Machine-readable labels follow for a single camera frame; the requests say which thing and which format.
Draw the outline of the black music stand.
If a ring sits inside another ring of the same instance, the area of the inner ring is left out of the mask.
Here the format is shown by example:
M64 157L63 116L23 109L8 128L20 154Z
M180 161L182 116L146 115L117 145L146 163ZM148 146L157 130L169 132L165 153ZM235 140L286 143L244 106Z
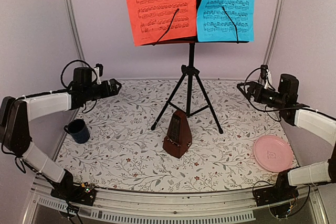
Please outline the black music stand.
M169 98L165 102L161 112L158 114L157 118L155 119L153 125L151 126L151 130L155 130L157 124L159 123L161 117L163 116L164 112L166 111L167 107L170 105L173 108L182 111L181 108L179 108L177 105L172 103L172 99L174 98L176 92L178 91L179 87L181 86L182 82L185 78L187 78L187 95L186 95L186 110L184 111L184 114L187 118L194 116L206 109L210 109L211 114L213 116L213 119L215 120L216 126L218 128L218 131L220 134L223 134L223 129L219 123L219 120L217 118L217 115L214 111L214 108L210 102L210 99L208 97L208 94L202 84L202 81L199 77L200 71L195 68L194 66L194 58L195 58L195 44L198 43L198 38L196 36L190 37L190 38L181 38L181 39L175 39L169 41L170 44L177 43L177 42L188 42L189 43L189 53L188 53L188 64L187 65L181 65L181 72L182 75L180 79L178 80L175 88L173 89L172 93L170 94ZM193 87L193 79L196 79L201 92L206 100L207 105L204 107L191 112L191 100L192 100L192 87Z

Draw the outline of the brown wooden metronome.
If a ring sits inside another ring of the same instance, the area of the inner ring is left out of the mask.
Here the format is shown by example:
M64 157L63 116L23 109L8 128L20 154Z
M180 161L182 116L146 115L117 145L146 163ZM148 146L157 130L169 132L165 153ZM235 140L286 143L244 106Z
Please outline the brown wooden metronome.
M180 159L192 145L192 135L186 114L176 110L170 120L163 149L171 156Z

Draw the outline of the blue sheet music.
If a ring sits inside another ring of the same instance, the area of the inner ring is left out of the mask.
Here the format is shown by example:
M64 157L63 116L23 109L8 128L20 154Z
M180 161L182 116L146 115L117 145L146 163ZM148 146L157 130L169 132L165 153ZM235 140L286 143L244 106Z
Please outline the blue sheet music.
M253 42L255 0L201 0L199 42Z

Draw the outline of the red sheet music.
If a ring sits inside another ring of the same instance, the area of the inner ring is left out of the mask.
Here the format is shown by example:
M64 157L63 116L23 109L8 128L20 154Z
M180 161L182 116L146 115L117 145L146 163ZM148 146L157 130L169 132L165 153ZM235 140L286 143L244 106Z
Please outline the red sheet music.
M194 37L196 0L127 0L135 46Z

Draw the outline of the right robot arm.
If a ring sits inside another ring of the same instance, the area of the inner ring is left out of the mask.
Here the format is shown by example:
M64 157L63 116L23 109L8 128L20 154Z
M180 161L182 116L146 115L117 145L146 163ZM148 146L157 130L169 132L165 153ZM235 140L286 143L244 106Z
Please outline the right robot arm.
M255 81L244 81L237 84L237 88L247 101L253 98L256 103L278 111L286 123L304 129L335 147L335 118L297 102L299 80L295 76L283 73L277 91ZM326 161L280 172L271 196L276 201L282 201L299 185L329 183L335 183L335 150Z

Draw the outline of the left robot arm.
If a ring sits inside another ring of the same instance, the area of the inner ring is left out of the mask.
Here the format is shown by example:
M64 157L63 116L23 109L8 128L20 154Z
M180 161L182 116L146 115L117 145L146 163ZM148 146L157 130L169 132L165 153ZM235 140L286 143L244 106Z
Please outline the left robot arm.
M119 94L121 83L115 79L102 81L103 66L77 67L73 80L63 90L49 91L14 98L7 96L1 104L1 149L15 156L15 162L24 172L28 167L43 175L60 198L78 199L90 193L89 189L74 184L73 175L40 150L32 140L29 123L37 118L76 110L88 101L98 101Z

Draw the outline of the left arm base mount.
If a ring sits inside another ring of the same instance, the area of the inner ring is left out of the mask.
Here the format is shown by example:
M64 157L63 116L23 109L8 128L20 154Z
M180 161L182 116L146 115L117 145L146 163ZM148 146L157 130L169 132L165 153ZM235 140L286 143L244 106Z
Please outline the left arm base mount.
M77 203L86 206L93 206L96 199L97 191L89 186L81 186L71 184L65 186L61 184L52 184L52 191L50 195L52 197L62 199L66 202Z

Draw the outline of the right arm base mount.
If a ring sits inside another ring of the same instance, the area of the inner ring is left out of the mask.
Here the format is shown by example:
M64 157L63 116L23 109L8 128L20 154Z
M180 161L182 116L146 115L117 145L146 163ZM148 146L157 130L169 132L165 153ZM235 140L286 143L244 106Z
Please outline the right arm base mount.
M255 186L259 183L268 184L269 187L255 189ZM296 187L277 187L264 180L260 180L253 185L252 194L258 207L286 201L287 203L283 205L273 206L269 209L270 213L277 219L289 217L299 196Z

